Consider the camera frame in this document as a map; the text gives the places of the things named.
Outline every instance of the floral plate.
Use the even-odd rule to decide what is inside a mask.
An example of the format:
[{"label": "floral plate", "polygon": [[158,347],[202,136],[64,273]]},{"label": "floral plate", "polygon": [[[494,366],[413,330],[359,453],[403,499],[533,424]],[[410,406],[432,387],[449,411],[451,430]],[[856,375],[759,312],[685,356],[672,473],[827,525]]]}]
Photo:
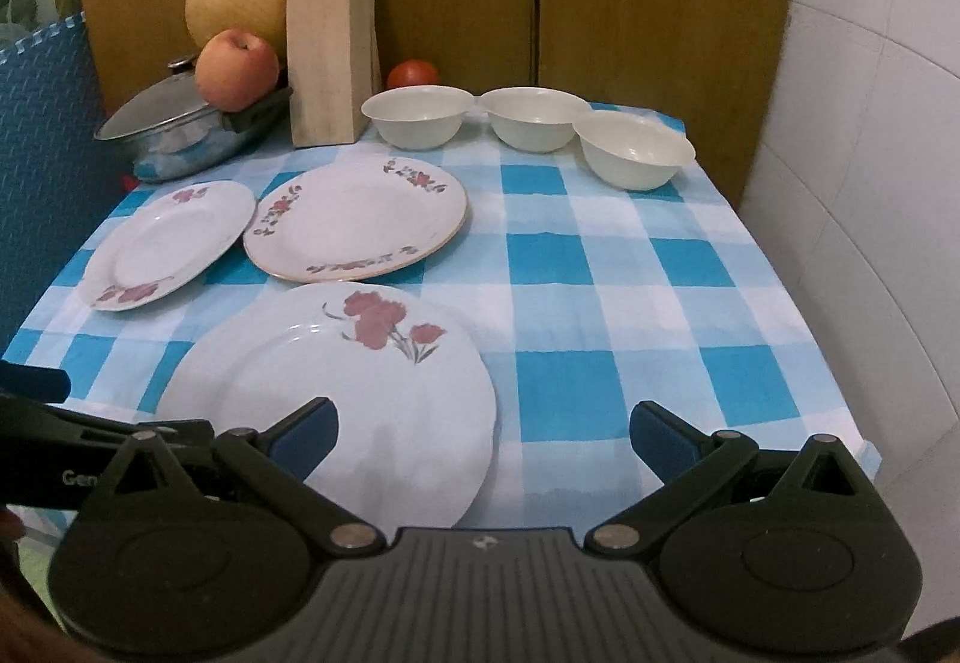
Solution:
[{"label": "floral plate", "polygon": [[306,484],[388,539],[457,523],[490,466],[493,385],[467,333],[398,289],[314,284],[249,305],[186,353],[157,418],[263,431],[319,395],[340,435]]},{"label": "floral plate", "polygon": [[148,203],[90,257],[77,293],[96,310],[128,310],[160,300],[216,262],[256,210],[234,181],[195,184]]},{"label": "floral plate", "polygon": [[260,201],[244,233],[253,263],[288,281],[356,281],[399,270],[450,241],[467,216],[453,176],[370,156],[308,171]]}]

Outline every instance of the bowl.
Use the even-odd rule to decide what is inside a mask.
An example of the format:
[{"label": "bowl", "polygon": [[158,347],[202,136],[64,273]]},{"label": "bowl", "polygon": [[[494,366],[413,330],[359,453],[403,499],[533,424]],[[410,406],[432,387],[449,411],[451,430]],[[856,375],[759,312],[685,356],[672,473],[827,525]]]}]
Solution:
[{"label": "bowl", "polygon": [[401,86],[375,94],[360,110],[387,143],[425,151],[457,134],[474,102],[469,91],[453,86]]},{"label": "bowl", "polygon": [[655,190],[697,158],[684,134],[656,118],[591,110],[573,128],[593,172],[621,190]]},{"label": "bowl", "polygon": [[546,154],[563,148],[575,136],[573,122],[590,110],[587,100],[556,89],[511,86],[480,97],[493,132],[520,151]]}]

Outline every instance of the blue checkered tablecloth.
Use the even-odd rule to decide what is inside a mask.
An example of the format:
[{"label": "blue checkered tablecloth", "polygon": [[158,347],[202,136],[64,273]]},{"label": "blue checkered tablecloth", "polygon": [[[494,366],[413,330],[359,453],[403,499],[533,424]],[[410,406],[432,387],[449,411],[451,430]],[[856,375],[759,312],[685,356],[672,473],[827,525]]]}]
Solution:
[{"label": "blue checkered tablecloth", "polygon": [[[155,303],[91,311],[74,287],[102,239],[186,183],[233,179],[264,195],[307,169],[386,150],[373,130],[352,146],[293,150],[281,127],[193,179],[138,188],[62,270],[5,358],[64,368],[75,409],[149,419],[205,332],[292,284],[237,245]],[[464,524],[582,534],[656,489],[627,438],[629,412],[645,399],[707,433],[736,428],[768,448],[829,431],[864,451],[803,318],[699,166],[652,193],[623,193],[587,168],[576,142],[521,153],[498,142],[480,112],[443,148],[403,156],[445,168],[469,194],[469,222],[453,241],[373,280],[459,313],[493,378],[496,454]],[[325,221],[338,218],[348,219]],[[62,527],[62,516],[51,519]]]}]

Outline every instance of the plate rim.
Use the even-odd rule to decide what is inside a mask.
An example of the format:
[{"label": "plate rim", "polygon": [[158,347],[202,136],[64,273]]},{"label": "plate rim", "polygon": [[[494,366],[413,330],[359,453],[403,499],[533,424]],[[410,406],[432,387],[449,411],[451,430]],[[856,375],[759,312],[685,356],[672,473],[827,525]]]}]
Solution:
[{"label": "plate rim", "polygon": [[[94,297],[94,294],[92,292],[90,293],[85,292],[85,289],[88,289],[88,287],[84,286],[83,283],[85,281],[89,281],[88,276],[86,275],[88,274],[88,270],[90,270],[90,265],[94,265],[95,263],[94,261],[97,259],[98,255],[102,254],[101,249],[104,248],[104,246],[109,241],[109,238],[111,238],[114,233],[122,230],[125,227],[128,227],[128,224],[131,221],[133,221],[133,219],[137,219],[138,215],[144,215],[144,214],[141,214],[141,212],[144,212],[144,209],[157,207],[158,204],[165,203],[168,200],[172,200],[175,194],[181,193],[184,190],[196,190],[197,188],[216,188],[216,190],[224,190],[224,189],[232,190],[236,194],[237,198],[243,197],[245,200],[247,200],[248,207],[250,208],[250,215],[244,221],[243,228],[241,228],[239,231],[235,233],[234,231],[231,231],[229,233],[229,236],[230,236],[229,241],[224,241],[223,243],[218,243],[216,245],[211,244],[210,254],[204,255],[202,260],[197,263],[197,265],[202,265],[202,266],[195,272],[182,278],[182,280],[179,282],[176,279],[176,276],[174,276],[174,284],[170,286],[169,289],[167,289],[164,286],[157,286],[157,289],[153,293],[147,295],[146,297],[140,300],[136,300],[131,303],[119,303],[114,301],[104,301],[103,303],[100,303],[98,302],[98,298]],[[172,205],[164,205],[163,207],[164,209],[174,209],[176,208],[176,205],[177,204],[174,203]],[[112,231],[110,231],[107,234],[107,236],[93,250],[93,254],[90,255],[90,259],[86,262],[85,268],[83,269],[83,276],[80,277],[80,281],[78,281],[76,286],[77,294],[78,294],[78,297],[80,297],[80,301],[83,302],[84,305],[86,305],[88,308],[91,308],[92,310],[99,310],[99,311],[103,311],[104,313],[121,313],[122,311],[139,308],[141,307],[141,305],[147,305],[148,303],[155,303],[157,300],[160,300],[161,298],[164,298],[167,295],[172,294],[173,292],[176,292],[181,287],[186,286],[186,284],[189,284],[191,281],[196,279],[200,275],[200,273],[203,273],[203,271],[205,271],[208,267],[210,267],[210,265],[213,265],[213,263],[216,262],[216,260],[219,260],[220,257],[222,257],[227,251],[229,251],[230,246],[233,246],[234,243],[236,243],[237,238],[239,238],[239,236],[242,236],[243,232],[246,232],[248,225],[250,225],[251,219],[253,219],[253,217],[256,215],[256,207],[257,207],[257,200],[256,200],[256,195],[253,194],[253,191],[247,185],[242,184],[238,181],[230,180],[230,179],[218,179],[216,181],[203,181],[196,184],[183,185],[182,187],[176,188],[175,190],[171,190],[170,193],[167,193],[162,197],[157,198],[157,200],[145,203],[144,205],[140,206],[133,214],[127,217],[121,224],[119,224]],[[239,203],[237,204],[237,207],[235,210],[237,213],[236,223],[237,225],[239,225],[240,223]],[[229,222],[226,219],[224,219],[224,223],[226,224]]]},{"label": "plate rim", "polygon": [[[363,281],[318,281],[318,283],[315,284],[305,284],[304,286],[296,286],[292,289],[287,289],[266,300],[254,300],[253,303],[245,305],[230,318],[227,318],[226,320],[215,325],[200,338],[198,338],[193,346],[190,347],[190,349],[174,369],[173,375],[171,375],[169,382],[167,382],[167,385],[160,395],[160,400],[157,401],[157,408],[155,409],[154,414],[152,414],[152,418],[157,419],[159,416],[169,418],[171,416],[170,412],[164,412],[162,410],[164,408],[164,404],[165,402],[167,402],[167,404],[171,404],[169,397],[171,395],[171,390],[175,388],[175,385],[183,385],[184,388],[189,386],[189,379],[181,380],[181,377],[189,371],[188,363],[203,362],[203,356],[200,356],[199,359],[194,359],[193,361],[191,361],[190,356],[194,355],[196,357],[202,353],[210,351],[210,349],[205,348],[205,345],[208,345],[211,342],[216,344],[222,340],[232,340],[234,335],[242,332],[241,329],[237,327],[238,325],[241,325],[244,320],[250,318],[260,319],[266,317],[270,314],[274,304],[279,300],[290,297],[304,297],[304,292],[310,291],[311,293],[315,292],[318,295],[318,303],[320,303],[320,301],[327,302],[329,297],[323,295],[323,291],[320,290],[320,287],[350,286],[351,284],[353,286],[363,287],[364,291],[376,291],[385,296],[389,294],[390,297],[398,298],[402,301],[408,301],[407,305],[409,305],[409,301],[412,301],[417,303],[419,307],[425,308],[427,311],[432,311],[432,313],[434,313],[437,317],[442,318],[443,322],[445,323],[445,327],[453,328],[456,332],[461,334],[461,337],[466,342],[466,346],[469,347],[472,361],[475,361],[476,367],[482,371],[485,384],[484,388],[477,392],[477,397],[483,398],[485,401],[487,401],[486,409],[490,414],[488,417],[490,419],[488,422],[488,427],[485,425],[483,429],[483,470],[477,470],[476,489],[472,491],[472,495],[470,495],[469,499],[464,501],[462,509],[460,509],[460,505],[458,503],[457,508],[459,512],[456,521],[451,524],[451,527],[453,527],[455,524],[457,524],[457,522],[459,522],[460,519],[463,519],[464,514],[469,511],[469,508],[476,502],[477,498],[480,497],[480,493],[483,490],[484,484],[486,484],[486,481],[490,476],[491,468],[493,468],[493,460],[496,457],[497,424],[500,421],[500,405],[496,394],[496,387],[493,384],[493,377],[490,374],[490,369],[488,369],[487,363],[483,360],[483,356],[481,355],[480,349],[477,347],[473,336],[469,333],[467,328],[464,327],[462,320],[459,318],[459,314],[455,313],[454,310],[450,310],[450,308],[447,308],[444,305],[439,305],[432,303],[429,300],[424,300],[424,298],[419,297],[419,295],[412,294],[404,289],[398,289],[395,286],[386,286],[385,284],[366,284]],[[181,393],[178,395],[178,398],[181,401],[188,400],[190,395],[188,393]],[[217,406],[218,409],[216,409],[215,413],[222,412],[224,402],[219,402]],[[197,412],[189,413],[176,411],[174,411],[172,415],[175,417],[192,418],[203,416],[203,414]],[[401,527],[402,526],[397,526],[397,533],[400,531]]]},{"label": "plate rim", "polygon": [[[420,167],[423,167],[423,166],[433,167],[439,171],[442,171],[446,177],[450,178],[450,180],[455,182],[458,185],[458,187],[460,187],[460,190],[464,195],[464,210],[463,210],[463,214],[460,216],[460,220],[457,222],[456,227],[453,228],[453,230],[449,233],[449,235],[447,235],[441,241],[438,241],[436,244],[432,245],[429,249],[426,249],[425,251],[421,251],[419,254],[412,255],[411,257],[406,257],[406,259],[402,260],[402,262],[400,262],[398,265],[391,265],[390,267],[385,267],[385,268],[376,268],[376,272],[374,273],[368,272],[369,269],[358,270],[357,272],[339,271],[339,275],[337,275],[335,278],[324,277],[323,274],[308,274],[307,276],[293,276],[285,273],[278,273],[277,271],[270,269],[270,267],[268,267],[267,265],[263,265],[256,258],[253,252],[251,252],[251,248],[248,245],[248,236],[251,233],[251,229],[253,228],[253,224],[254,224],[254,221],[256,220],[256,217],[260,213],[260,206],[269,203],[270,198],[274,193],[276,193],[279,190],[282,190],[282,188],[285,188],[286,185],[289,185],[293,183],[295,180],[303,178],[304,176],[307,176],[310,173],[314,173],[319,170],[324,170],[325,168],[328,168],[328,167],[354,166],[354,164],[362,163],[363,160],[376,161],[378,160],[378,158],[382,156],[386,156],[388,160],[409,161],[410,163],[414,163]],[[395,273],[397,272],[397,270],[402,270],[405,267],[414,265],[414,263],[416,262],[425,260],[426,257],[429,257],[431,254],[434,254],[435,252],[439,251],[440,249],[443,248],[443,246],[446,246],[448,243],[450,243],[450,241],[452,241],[453,238],[456,238],[457,233],[459,233],[459,231],[461,231],[462,228],[464,227],[464,224],[467,223],[468,216],[469,216],[469,195],[467,195],[467,189],[464,187],[463,184],[460,183],[460,179],[458,179],[455,175],[453,175],[453,173],[449,172],[449,170],[444,170],[438,164],[429,163],[429,161],[415,160],[414,158],[411,158],[411,157],[398,157],[398,156],[383,155],[383,154],[372,154],[372,155],[364,156],[363,158],[354,158],[354,160],[351,160],[351,161],[339,161],[339,163],[337,161],[332,161],[331,163],[322,164],[319,167],[314,167],[309,170],[305,170],[304,172],[299,173],[298,175],[292,177],[289,181],[284,181],[282,184],[278,185],[273,190],[270,190],[266,195],[263,195],[263,197],[261,197],[257,201],[256,211],[253,213],[253,217],[251,218],[251,221],[248,222],[247,228],[243,231],[243,248],[244,248],[244,252],[247,254],[247,257],[256,267],[258,267],[264,273],[267,273],[268,275],[273,276],[275,279],[280,279],[280,281],[291,281],[294,284],[337,284],[338,281],[343,281],[344,283],[348,283],[349,281],[366,281],[367,279],[373,279],[373,278],[376,278],[377,276],[386,276],[386,275],[389,275],[390,273]]]}]

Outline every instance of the wooden knife block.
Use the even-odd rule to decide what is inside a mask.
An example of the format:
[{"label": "wooden knife block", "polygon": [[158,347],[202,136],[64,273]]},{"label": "wooden knife block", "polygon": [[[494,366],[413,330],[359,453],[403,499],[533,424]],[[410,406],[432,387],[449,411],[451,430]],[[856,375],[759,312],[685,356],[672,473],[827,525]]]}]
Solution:
[{"label": "wooden knife block", "polygon": [[294,146],[356,142],[374,94],[373,0],[287,0]]}]

